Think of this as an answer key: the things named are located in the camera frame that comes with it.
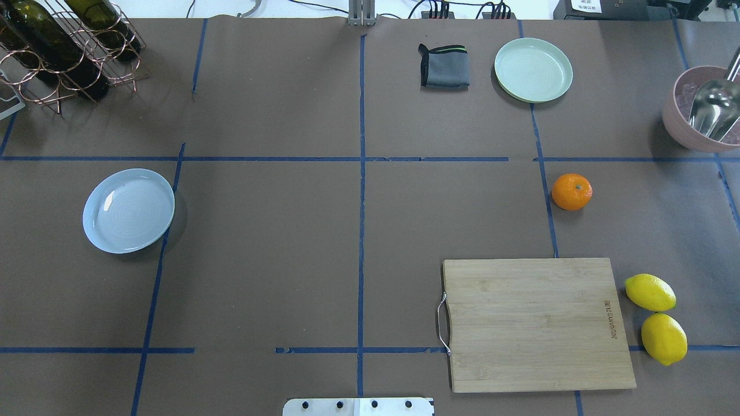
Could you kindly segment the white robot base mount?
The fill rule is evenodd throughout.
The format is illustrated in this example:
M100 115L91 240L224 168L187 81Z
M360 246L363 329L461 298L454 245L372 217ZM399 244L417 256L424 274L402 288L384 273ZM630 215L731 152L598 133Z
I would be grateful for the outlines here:
M294 398L283 415L434 415L432 398Z

